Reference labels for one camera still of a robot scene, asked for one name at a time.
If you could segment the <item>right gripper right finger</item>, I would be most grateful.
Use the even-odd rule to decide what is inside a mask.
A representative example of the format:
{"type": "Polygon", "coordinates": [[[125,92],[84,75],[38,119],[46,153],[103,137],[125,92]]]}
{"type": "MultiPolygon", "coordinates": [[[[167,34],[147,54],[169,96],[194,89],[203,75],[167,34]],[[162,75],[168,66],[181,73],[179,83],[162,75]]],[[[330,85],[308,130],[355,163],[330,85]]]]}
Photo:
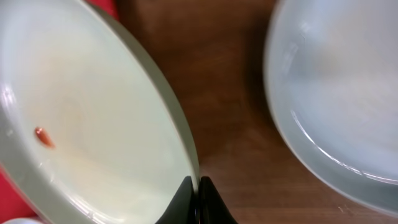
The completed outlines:
{"type": "Polygon", "coordinates": [[[198,194],[200,224],[238,224],[209,177],[200,179],[198,194]]]}

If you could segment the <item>light blue plate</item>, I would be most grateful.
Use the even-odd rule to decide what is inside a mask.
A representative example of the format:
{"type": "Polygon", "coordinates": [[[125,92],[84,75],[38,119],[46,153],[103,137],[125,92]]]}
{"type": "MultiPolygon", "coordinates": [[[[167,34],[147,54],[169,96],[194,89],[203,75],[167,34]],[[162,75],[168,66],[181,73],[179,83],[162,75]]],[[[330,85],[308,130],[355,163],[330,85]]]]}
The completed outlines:
{"type": "Polygon", "coordinates": [[[45,224],[45,222],[39,218],[14,218],[2,224],[45,224]]]}
{"type": "Polygon", "coordinates": [[[50,223],[156,223],[186,176],[189,125],[134,36],[86,1],[1,1],[1,166],[50,223]]]}
{"type": "Polygon", "coordinates": [[[299,161],[396,216],[397,1],[279,1],[264,56],[271,115],[299,161]]]}

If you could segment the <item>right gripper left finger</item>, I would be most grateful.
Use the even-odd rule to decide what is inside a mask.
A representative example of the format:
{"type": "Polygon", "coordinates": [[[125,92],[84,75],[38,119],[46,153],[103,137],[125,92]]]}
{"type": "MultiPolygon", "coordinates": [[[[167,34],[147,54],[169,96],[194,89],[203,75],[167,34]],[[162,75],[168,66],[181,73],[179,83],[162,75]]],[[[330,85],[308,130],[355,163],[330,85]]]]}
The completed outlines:
{"type": "Polygon", "coordinates": [[[155,224],[196,224],[197,195],[192,178],[186,176],[163,215],[155,224]]]}

